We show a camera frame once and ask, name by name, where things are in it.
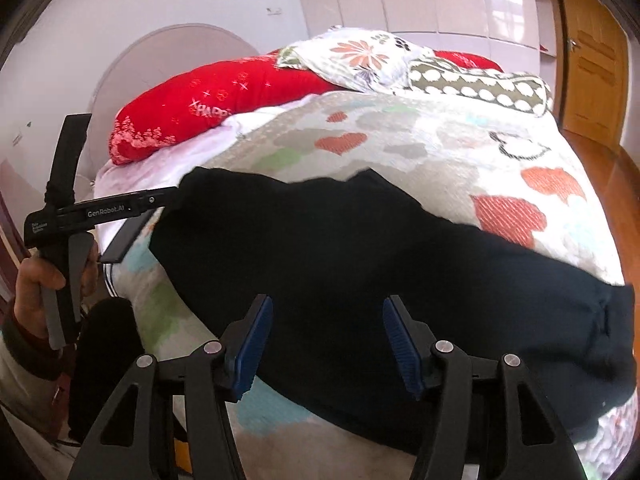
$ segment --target red pillow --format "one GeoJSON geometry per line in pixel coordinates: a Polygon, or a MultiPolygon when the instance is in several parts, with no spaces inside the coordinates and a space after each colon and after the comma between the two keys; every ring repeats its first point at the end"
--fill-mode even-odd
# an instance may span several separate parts
{"type": "Polygon", "coordinates": [[[455,63],[462,68],[482,68],[483,70],[489,70],[493,68],[498,72],[504,72],[504,70],[496,62],[491,61],[482,56],[476,56],[476,54],[468,54],[466,52],[452,52],[450,50],[434,50],[433,53],[438,57],[443,57],[452,63],[455,63]]]}
{"type": "Polygon", "coordinates": [[[121,166],[218,126],[233,114],[308,94],[344,90],[309,70],[278,68],[277,55],[219,61],[172,77],[117,115],[109,154],[121,166]]]}

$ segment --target white bed sheet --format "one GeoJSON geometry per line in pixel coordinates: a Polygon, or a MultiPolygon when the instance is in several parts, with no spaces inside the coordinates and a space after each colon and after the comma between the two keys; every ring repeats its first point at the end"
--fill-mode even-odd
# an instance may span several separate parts
{"type": "MultiPolygon", "coordinates": [[[[249,135],[281,113],[305,105],[317,97],[309,94],[298,101],[281,106],[258,108],[254,112],[236,114],[220,126],[207,130],[193,139],[176,146],[158,150],[149,158],[126,166],[107,162],[98,172],[94,185],[94,198],[102,198],[143,189],[177,186],[181,178],[193,168],[228,150],[237,139],[249,135]]],[[[124,220],[97,226],[100,250],[108,247],[124,220]]]]}

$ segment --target patterned blanket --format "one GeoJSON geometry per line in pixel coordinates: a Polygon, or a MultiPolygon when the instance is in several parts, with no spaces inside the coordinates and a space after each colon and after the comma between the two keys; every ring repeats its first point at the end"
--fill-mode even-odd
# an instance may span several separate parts
{"type": "MultiPolygon", "coordinates": [[[[622,284],[618,254],[584,169],[550,114],[537,118],[480,101],[333,92],[285,112],[205,166],[284,182],[344,179],[373,168],[429,212],[474,224],[622,284]]],[[[124,261],[110,270],[129,298],[147,351],[183,356],[212,338],[148,250],[156,213],[124,261]]],[[[247,478],[409,478],[414,457],[343,431],[260,379],[228,412],[247,478]]],[[[182,399],[175,413],[184,421],[182,399]]],[[[606,478],[631,444],[634,395],[578,444],[591,478],[606,478]]],[[[466,470],[468,478],[477,468],[466,470]]]]}

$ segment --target blue gripper pad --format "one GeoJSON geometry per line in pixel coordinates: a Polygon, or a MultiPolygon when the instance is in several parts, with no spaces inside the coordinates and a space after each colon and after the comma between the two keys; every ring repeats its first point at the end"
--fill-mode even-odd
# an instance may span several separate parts
{"type": "Polygon", "coordinates": [[[225,368],[234,378],[231,392],[237,399],[251,389],[272,324],[273,302],[269,296],[261,294],[256,297],[245,318],[231,323],[220,338],[226,343],[225,336],[231,332],[236,341],[239,339],[241,342],[239,348],[229,345],[225,355],[225,368]]]}
{"type": "Polygon", "coordinates": [[[393,302],[387,298],[382,304],[382,320],[386,337],[396,357],[404,387],[415,399],[422,398],[426,390],[422,379],[422,361],[407,327],[402,322],[393,302]]]}

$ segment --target person's arm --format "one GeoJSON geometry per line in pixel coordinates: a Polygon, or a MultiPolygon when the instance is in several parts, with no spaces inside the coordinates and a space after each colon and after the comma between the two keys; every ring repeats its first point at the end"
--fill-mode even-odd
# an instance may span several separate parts
{"type": "MultiPolygon", "coordinates": [[[[94,246],[82,275],[82,294],[97,283],[98,250],[94,246]]],[[[50,430],[51,401],[56,380],[65,370],[63,351],[49,347],[49,334],[40,286],[59,290],[62,274],[37,257],[25,259],[18,271],[14,305],[0,336],[0,400],[19,418],[41,433],[50,430]]]]}

